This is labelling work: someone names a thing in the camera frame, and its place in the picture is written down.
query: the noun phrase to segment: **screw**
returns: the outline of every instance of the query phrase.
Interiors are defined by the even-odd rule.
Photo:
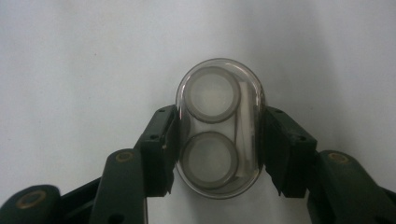
[[[125,162],[125,161],[130,161],[134,157],[134,154],[132,152],[121,152],[117,155],[116,160],[118,162]]]
[[[329,154],[329,158],[332,161],[336,161],[336,162],[339,162],[339,163],[346,163],[346,162],[349,161],[349,159],[346,156],[344,156],[344,155],[342,155],[340,153],[336,153],[336,152],[330,153]]]
[[[47,196],[46,191],[42,189],[38,189],[32,192],[29,192],[25,195],[23,195],[18,201],[17,201],[17,207],[20,209],[26,209],[30,207],[34,207],[41,203]]]

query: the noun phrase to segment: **transparent plastic case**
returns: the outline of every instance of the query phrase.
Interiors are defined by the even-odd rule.
[[[239,62],[208,60],[184,76],[177,90],[177,169],[190,188],[227,199],[255,182],[264,108],[260,81]]]

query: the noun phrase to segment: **clear plastic lid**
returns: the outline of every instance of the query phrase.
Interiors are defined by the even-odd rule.
[[[213,199],[241,194],[257,179],[262,85],[229,59],[199,63],[177,90],[177,169],[193,190]]]

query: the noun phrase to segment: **circular well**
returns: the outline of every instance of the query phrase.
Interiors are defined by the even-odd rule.
[[[186,106],[206,123],[229,118],[239,105],[239,85],[232,74],[219,67],[199,69],[186,84]]]
[[[233,143],[221,133],[199,133],[186,145],[181,165],[192,184],[218,189],[236,173],[238,158]]]

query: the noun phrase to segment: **white background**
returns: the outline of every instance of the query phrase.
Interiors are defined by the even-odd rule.
[[[183,76],[225,57],[259,77],[269,105],[357,158],[396,190],[396,2],[0,2],[0,203],[51,184],[62,194],[132,147]],[[305,200],[278,197],[267,173],[212,201],[176,174],[148,199],[150,223],[308,223]]]

